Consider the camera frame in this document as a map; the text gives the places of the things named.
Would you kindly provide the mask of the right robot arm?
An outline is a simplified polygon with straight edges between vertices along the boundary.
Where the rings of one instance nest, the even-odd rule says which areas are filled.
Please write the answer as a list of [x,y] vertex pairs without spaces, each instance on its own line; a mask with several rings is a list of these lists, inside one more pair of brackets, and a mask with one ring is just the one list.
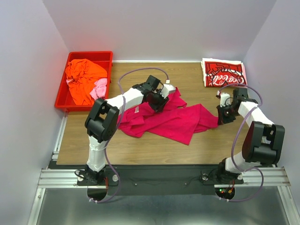
[[285,128],[269,120],[261,111],[262,101],[249,97],[246,88],[235,88],[232,94],[218,91],[216,97],[218,124],[225,125],[243,117],[243,125],[248,125],[248,132],[241,151],[223,159],[216,170],[216,180],[226,184],[237,181],[238,177],[251,168],[261,165],[275,165],[279,162],[284,142]]

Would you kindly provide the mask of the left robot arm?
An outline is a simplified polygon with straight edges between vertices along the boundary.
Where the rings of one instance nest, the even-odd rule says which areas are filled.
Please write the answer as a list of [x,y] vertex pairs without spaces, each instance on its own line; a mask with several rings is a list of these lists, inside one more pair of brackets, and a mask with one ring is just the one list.
[[94,105],[85,121],[89,138],[89,156],[84,169],[85,179],[95,185],[101,184],[105,178],[105,148],[117,130],[117,124],[123,113],[142,103],[148,103],[155,112],[162,112],[176,88],[154,76],[141,83],[133,85],[122,94],[103,100],[101,98]]

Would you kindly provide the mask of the magenta t shirt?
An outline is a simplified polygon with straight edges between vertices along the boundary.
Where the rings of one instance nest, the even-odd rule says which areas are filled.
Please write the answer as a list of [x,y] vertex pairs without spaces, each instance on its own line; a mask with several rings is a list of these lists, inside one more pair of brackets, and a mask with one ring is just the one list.
[[145,132],[153,133],[189,145],[193,134],[218,127],[218,117],[202,104],[187,106],[179,90],[169,96],[162,112],[154,112],[148,103],[125,111],[119,129],[140,138]]

